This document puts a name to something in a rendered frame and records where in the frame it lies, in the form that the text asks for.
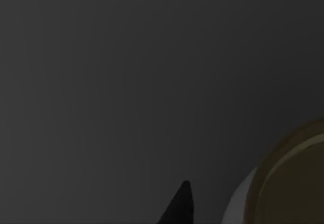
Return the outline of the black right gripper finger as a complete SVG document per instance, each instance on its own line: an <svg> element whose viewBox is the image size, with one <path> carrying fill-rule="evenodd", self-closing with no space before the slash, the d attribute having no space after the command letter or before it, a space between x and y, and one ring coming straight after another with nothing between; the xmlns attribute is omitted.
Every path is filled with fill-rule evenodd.
<svg viewBox="0 0 324 224"><path fill-rule="evenodd" d="M194 201L190 181L183 181L156 224L193 224Z"/></svg>

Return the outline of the brown round plant pot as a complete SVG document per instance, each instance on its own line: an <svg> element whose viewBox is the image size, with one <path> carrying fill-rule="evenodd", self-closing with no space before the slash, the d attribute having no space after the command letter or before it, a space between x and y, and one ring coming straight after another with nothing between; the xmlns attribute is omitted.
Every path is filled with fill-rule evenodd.
<svg viewBox="0 0 324 224"><path fill-rule="evenodd" d="M234 191L221 224L324 224L324 117L273 148Z"/></svg>

